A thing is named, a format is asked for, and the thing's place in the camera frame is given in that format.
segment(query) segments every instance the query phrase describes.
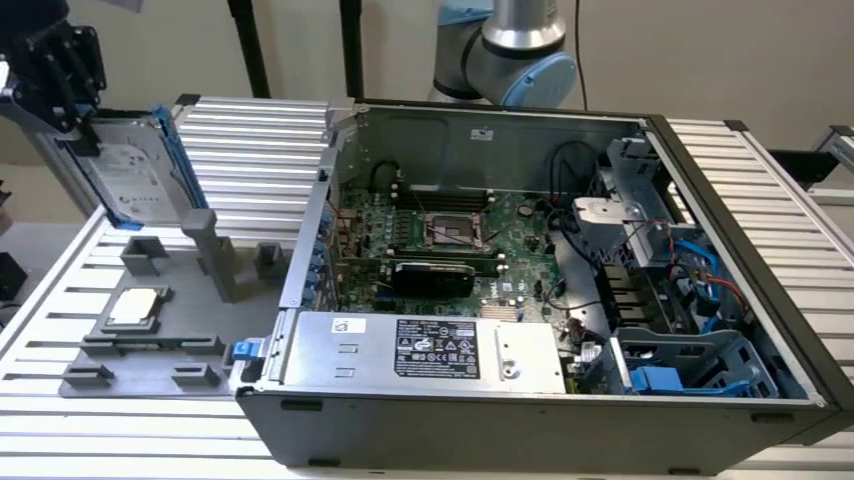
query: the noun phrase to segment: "power supply label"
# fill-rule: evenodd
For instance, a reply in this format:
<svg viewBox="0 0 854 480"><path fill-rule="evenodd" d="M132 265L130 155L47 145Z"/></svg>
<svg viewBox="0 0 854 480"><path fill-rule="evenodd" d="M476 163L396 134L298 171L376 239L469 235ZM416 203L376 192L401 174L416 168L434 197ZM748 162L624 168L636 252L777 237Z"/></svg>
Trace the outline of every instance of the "power supply label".
<svg viewBox="0 0 854 480"><path fill-rule="evenodd" d="M394 342L398 376L480 378L474 322L400 319Z"/></svg>

